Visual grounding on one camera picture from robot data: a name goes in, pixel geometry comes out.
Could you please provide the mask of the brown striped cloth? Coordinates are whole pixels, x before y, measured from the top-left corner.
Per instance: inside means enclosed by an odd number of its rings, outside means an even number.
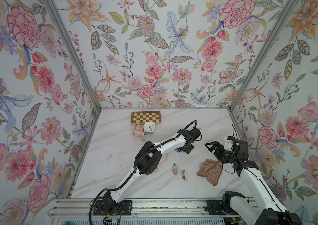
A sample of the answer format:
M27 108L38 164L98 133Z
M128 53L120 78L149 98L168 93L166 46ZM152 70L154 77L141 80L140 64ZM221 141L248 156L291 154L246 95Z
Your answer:
M222 171L223 165L220 161L206 159L202 163L197 175L205 178L212 186L217 186Z

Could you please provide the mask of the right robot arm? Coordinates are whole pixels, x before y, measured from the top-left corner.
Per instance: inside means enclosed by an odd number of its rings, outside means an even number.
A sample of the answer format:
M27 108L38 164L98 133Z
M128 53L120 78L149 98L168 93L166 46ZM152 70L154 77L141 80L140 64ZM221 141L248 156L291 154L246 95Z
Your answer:
M211 210L225 215L239 215L247 225L300 225L302 223L296 213L289 212L275 197L257 164L249 160L246 141L229 136L225 139L224 145L214 141L206 143L205 147L219 162L232 166L257 204L254 208L243 194L226 191L220 203L214 204Z

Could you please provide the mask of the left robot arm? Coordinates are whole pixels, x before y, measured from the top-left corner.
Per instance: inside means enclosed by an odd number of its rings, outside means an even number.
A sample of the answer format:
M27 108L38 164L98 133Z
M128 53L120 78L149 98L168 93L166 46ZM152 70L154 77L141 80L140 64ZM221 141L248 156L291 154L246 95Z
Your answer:
M136 155L131 170L119 182L119 185L115 188L103 189L102 201L104 210L108 214L116 212L119 208L119 203L124 200L124 192L138 178L143 175L149 175L156 170L165 153L179 150L189 154L194 148L193 143L201 140L201 138L200 130L194 126L191 130L188 130L188 127L180 129L174 136L161 142L152 143L147 141Z

